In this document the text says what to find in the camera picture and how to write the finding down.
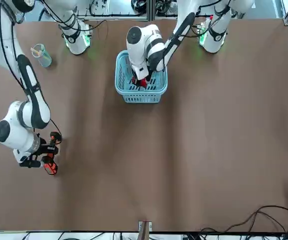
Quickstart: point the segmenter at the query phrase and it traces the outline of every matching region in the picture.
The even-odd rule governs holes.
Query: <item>brown table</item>
[[[147,23],[103,23],[81,56],[69,52],[54,23],[17,27],[65,140],[56,177],[20,168],[0,145],[0,230],[136,231],[139,220],[155,231],[223,230],[259,206],[288,207],[282,19],[232,21],[216,55],[185,39],[161,102],[146,105],[126,104],[114,87],[115,59],[134,24]],[[175,22],[157,24],[166,38]],[[39,42],[53,57],[50,69],[29,52]],[[0,119],[17,99],[24,94],[0,67]],[[266,212],[288,228],[288,212]],[[253,230],[276,231],[263,216]]]

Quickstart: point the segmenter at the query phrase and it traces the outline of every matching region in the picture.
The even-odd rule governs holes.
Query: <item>glass cup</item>
[[[52,58],[46,51],[45,46],[43,44],[36,44],[33,49],[34,51],[32,51],[32,55],[38,60],[39,64],[43,68],[50,66],[52,63]]]

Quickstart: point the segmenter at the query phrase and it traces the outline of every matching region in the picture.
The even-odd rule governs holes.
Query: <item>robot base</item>
[[[66,37],[64,37],[66,46],[69,48],[70,52],[74,55],[80,55],[91,45],[91,38],[93,34],[93,29],[90,29],[89,25],[86,23],[80,23],[81,31],[80,35],[76,39],[75,43],[70,43]]]

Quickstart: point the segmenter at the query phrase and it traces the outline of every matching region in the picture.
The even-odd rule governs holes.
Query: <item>blue basket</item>
[[[132,104],[156,104],[161,95],[167,89],[167,67],[165,71],[153,72],[146,89],[135,86],[131,80],[133,77],[131,65],[126,50],[121,51],[116,58],[115,87],[127,103]]]

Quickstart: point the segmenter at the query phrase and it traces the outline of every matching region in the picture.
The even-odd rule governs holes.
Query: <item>white robot link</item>
[[[146,27],[133,26],[128,31],[126,45],[134,74],[132,82],[135,85],[145,87],[153,71],[165,69],[193,25],[201,2],[202,0],[177,0],[177,24],[166,43],[163,42],[159,29],[154,24]],[[245,13],[253,3],[254,0],[221,0],[214,4],[214,17],[204,32],[208,34],[203,44],[205,50],[216,53],[220,49],[231,19],[231,8],[239,13]]]
[[[21,167],[44,167],[48,174],[54,175],[57,173],[54,156],[58,153],[56,145],[62,141],[61,134],[51,132],[50,142],[46,143],[39,134],[34,132],[34,129],[43,129],[48,125],[51,120],[50,110],[32,65],[23,54],[13,32],[16,14],[31,11],[34,4],[35,0],[0,0],[0,66],[11,71],[27,96],[24,102],[13,102],[4,119],[0,121],[0,143],[13,149],[13,154]],[[63,4],[58,14],[63,15],[65,13],[63,9],[69,7],[71,7],[69,4]],[[63,21],[66,21],[65,24],[69,26],[73,25],[71,21],[74,21],[77,29],[85,27],[73,16],[70,20]],[[68,32],[70,30],[64,32],[64,35],[67,36]],[[74,51],[74,54],[85,51],[87,46],[84,40],[79,41],[82,35],[76,34],[74,39],[74,43],[68,44],[70,50]],[[42,154],[44,156],[41,160],[37,160],[37,156]]]

